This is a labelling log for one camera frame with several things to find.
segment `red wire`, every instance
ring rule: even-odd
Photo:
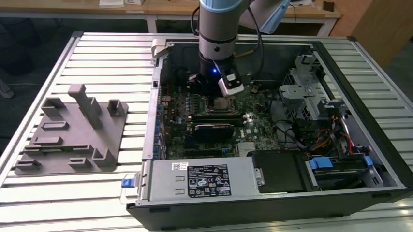
[[[353,142],[352,142],[352,138],[350,138],[350,136],[348,135],[348,134],[345,134],[345,133],[341,133],[344,136],[346,136],[348,137],[348,139],[349,139],[349,153],[350,153],[350,155],[353,155],[353,150],[352,150],[352,147],[353,147]]]
[[[318,134],[317,134],[317,137],[318,137],[318,138],[319,138],[319,136],[321,136],[321,132],[324,132],[324,131],[330,131],[330,129],[321,129],[319,132],[318,132]]]

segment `blue tab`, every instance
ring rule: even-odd
[[[365,156],[364,161],[366,162],[366,165],[368,165],[369,168],[373,167],[373,160],[372,160],[370,156]]]
[[[135,187],[135,179],[123,179],[122,180],[122,188],[130,189]]]
[[[314,160],[310,160],[309,163],[310,163],[311,169],[313,170],[317,169],[317,164],[315,164]]]
[[[333,168],[333,163],[329,157],[314,157],[310,160],[310,166],[313,170],[318,168]]]

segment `warning label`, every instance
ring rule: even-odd
[[[226,164],[187,167],[187,195],[191,198],[231,195]]]

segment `metal bracket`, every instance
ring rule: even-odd
[[[166,39],[154,39],[150,49],[151,49],[154,58],[162,57],[164,54],[168,53],[167,40]]]
[[[265,179],[263,179],[263,171],[261,168],[254,168],[254,176],[255,176],[257,185],[263,186]]]

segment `aluminum extrusion table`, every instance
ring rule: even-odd
[[[122,203],[120,180],[140,170],[150,100],[154,39],[194,39],[186,34],[75,33],[0,158],[0,231],[146,232]],[[254,40],[254,36],[239,36]],[[413,104],[358,42],[346,38],[265,36],[265,40],[321,41],[406,163],[413,167]],[[80,175],[16,176],[13,164],[41,119],[45,97],[74,99],[70,84],[84,83],[98,101],[120,99],[130,106],[116,170]],[[334,95],[334,85],[328,82]],[[348,217],[222,226],[191,231],[412,231],[413,200],[378,204]]]

